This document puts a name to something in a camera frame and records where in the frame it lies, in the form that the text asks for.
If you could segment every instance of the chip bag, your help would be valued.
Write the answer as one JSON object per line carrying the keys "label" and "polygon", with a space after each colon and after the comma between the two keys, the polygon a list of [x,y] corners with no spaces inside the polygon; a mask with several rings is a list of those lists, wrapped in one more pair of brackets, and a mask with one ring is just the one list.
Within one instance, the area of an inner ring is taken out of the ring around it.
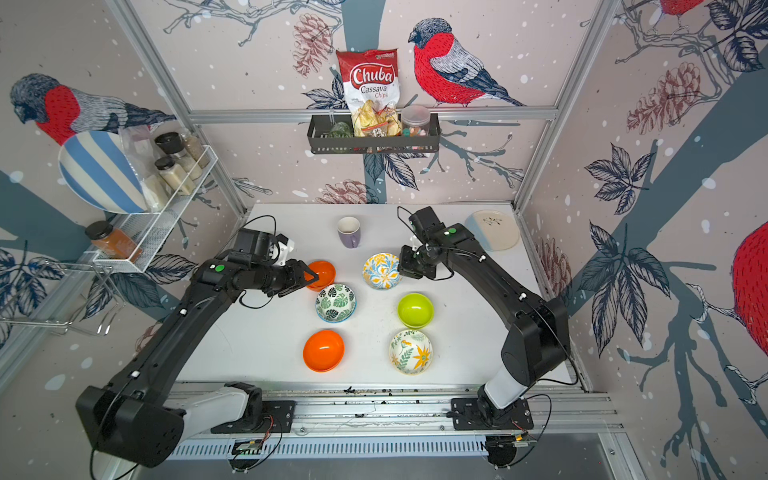
{"label": "chip bag", "polygon": [[355,136],[400,135],[397,50],[337,51],[336,56]]}

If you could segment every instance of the yellow floral bowl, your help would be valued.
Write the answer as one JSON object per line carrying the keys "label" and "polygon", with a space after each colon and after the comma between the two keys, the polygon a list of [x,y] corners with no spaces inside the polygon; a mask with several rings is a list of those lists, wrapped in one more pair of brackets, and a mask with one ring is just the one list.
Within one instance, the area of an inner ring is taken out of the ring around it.
{"label": "yellow floral bowl", "polygon": [[377,253],[370,257],[362,267],[362,278],[368,286],[377,290],[389,290],[400,283],[397,267],[400,259],[391,253]]}
{"label": "yellow floral bowl", "polygon": [[389,343],[389,361],[406,375],[418,375],[432,364],[432,343],[424,332],[403,330]]}

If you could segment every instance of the white table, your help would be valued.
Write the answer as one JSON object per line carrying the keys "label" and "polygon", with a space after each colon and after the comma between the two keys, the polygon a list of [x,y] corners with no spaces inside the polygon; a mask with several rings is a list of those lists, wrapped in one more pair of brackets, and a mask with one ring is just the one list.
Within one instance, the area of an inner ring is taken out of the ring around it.
{"label": "white table", "polygon": [[[491,306],[460,275],[442,282],[403,277],[389,291],[367,286],[362,265],[374,253],[399,255],[410,244],[411,233],[397,220],[396,205],[257,204],[250,218],[271,214],[277,232],[296,242],[292,258],[328,260],[336,268],[336,282],[349,286],[357,296],[357,309],[341,323],[323,322],[315,312],[317,293],[301,289],[275,298],[261,310],[249,310],[235,303],[216,321],[192,357],[181,370],[178,381],[255,382],[264,389],[325,390],[456,388],[477,386],[490,380],[502,365],[501,348],[507,329]],[[424,206],[408,205],[416,212]],[[434,205],[446,226],[464,223],[477,210],[510,213],[508,205]],[[362,239],[358,248],[345,248],[338,238],[336,222],[345,216],[360,220]],[[272,220],[259,219],[248,228],[271,232]],[[509,250],[490,253],[517,281],[540,293],[522,242]],[[448,271],[440,266],[439,276]],[[407,376],[389,362],[389,341],[405,329],[397,316],[397,303],[407,293],[423,293],[435,305],[435,318],[422,331],[432,341],[435,357],[421,375]],[[249,305],[261,305],[266,296],[252,291],[243,298]],[[337,331],[344,339],[342,362],[330,372],[317,373],[303,362],[306,340],[323,329]],[[546,375],[570,382],[561,364]]]}

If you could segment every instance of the lime green bowl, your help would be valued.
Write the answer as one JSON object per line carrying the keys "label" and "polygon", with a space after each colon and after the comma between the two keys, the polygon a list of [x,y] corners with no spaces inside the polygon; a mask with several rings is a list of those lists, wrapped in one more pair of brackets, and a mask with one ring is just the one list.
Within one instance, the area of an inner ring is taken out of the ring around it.
{"label": "lime green bowl", "polygon": [[409,293],[404,296],[397,306],[397,316],[403,325],[420,329],[429,325],[435,316],[435,307],[432,302],[421,293]]}

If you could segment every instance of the orange bowl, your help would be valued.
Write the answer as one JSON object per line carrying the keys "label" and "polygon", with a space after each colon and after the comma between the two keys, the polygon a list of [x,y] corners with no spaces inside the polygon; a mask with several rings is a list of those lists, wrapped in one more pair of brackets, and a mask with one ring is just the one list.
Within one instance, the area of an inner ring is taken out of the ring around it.
{"label": "orange bowl", "polygon": [[315,372],[333,370],[343,357],[344,340],[333,330],[320,330],[304,346],[304,363]]}
{"label": "orange bowl", "polygon": [[[317,273],[320,277],[320,280],[317,280],[315,283],[311,283],[310,285],[306,286],[306,288],[312,290],[313,292],[319,292],[320,290],[333,283],[333,281],[336,279],[336,269],[333,268],[331,262],[318,260],[316,262],[310,263],[309,267],[310,270],[312,270],[314,273]],[[312,277],[308,273],[304,273],[304,279],[311,280]]]}

